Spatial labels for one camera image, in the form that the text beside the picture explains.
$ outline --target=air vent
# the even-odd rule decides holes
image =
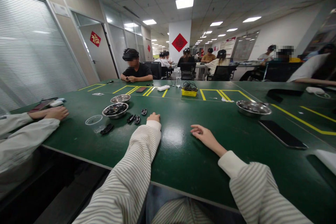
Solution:
[[[130,9],[128,9],[126,6],[123,6],[126,10],[128,10],[128,12],[132,13],[134,16],[136,16],[137,18],[140,18],[137,14],[135,14],[133,11],[131,11]]]

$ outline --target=black phone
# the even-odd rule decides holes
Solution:
[[[260,120],[259,123],[286,147],[308,149],[307,145],[302,143],[293,135],[289,134],[275,122],[269,120]]]

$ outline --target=green table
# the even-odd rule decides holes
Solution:
[[[275,121],[308,145],[309,149],[302,151],[286,148],[263,129],[258,120],[240,114],[234,102],[222,101],[222,98],[266,101],[267,88],[264,85],[270,89],[277,88],[279,83],[195,81],[200,89],[195,98],[182,97],[181,90],[176,87],[164,92],[156,89],[172,85],[174,81],[149,83],[148,91],[141,94],[135,92],[136,86],[147,83],[114,80],[111,84],[104,81],[60,95],[66,99],[65,106],[70,115],[43,145],[111,169],[124,156],[130,136],[138,127],[134,123],[127,124],[126,119],[146,108],[148,114],[161,114],[162,124],[161,143],[152,164],[153,184],[236,211],[229,177],[218,167],[218,157],[190,134],[191,124],[201,124],[243,161],[268,165],[280,192],[314,223],[334,220],[336,177],[313,155],[316,149],[334,152],[336,147],[336,116],[323,106],[323,102],[315,107],[310,106],[314,103],[310,104],[306,97],[296,98],[295,102],[286,100],[283,104],[272,101],[275,106],[271,105],[273,113],[267,119]],[[281,86],[295,87],[293,83],[281,83]],[[86,119],[101,114],[111,104],[112,97],[125,93],[132,96],[129,110],[125,117],[111,121],[115,128],[109,135],[94,134],[85,126]],[[315,113],[301,108],[301,102]],[[28,111],[31,107],[14,113]],[[145,124],[146,117],[140,116],[140,124]],[[331,135],[317,132],[293,116]]]

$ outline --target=clear plastic cup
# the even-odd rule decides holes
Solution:
[[[105,121],[103,120],[102,115],[94,115],[86,120],[86,125],[90,126],[90,128],[95,133],[99,133],[105,128]]]

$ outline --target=stainless steel bowl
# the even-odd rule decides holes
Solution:
[[[114,108],[118,104],[125,104],[126,109],[123,112],[120,112],[119,114],[116,114],[116,115],[107,115],[106,114],[110,109]],[[123,117],[126,114],[127,109],[128,109],[128,104],[127,103],[114,103],[114,104],[104,108],[103,115],[109,117],[110,119],[118,119],[120,117]]]
[[[111,99],[111,102],[112,103],[119,103],[119,102],[124,102],[124,103],[129,103],[130,101],[130,98],[131,96],[128,95],[128,94],[122,94],[122,95],[119,95],[119,96],[115,96]]]
[[[272,113],[272,110],[264,103],[237,101],[236,104],[239,112],[249,117],[260,118]]]

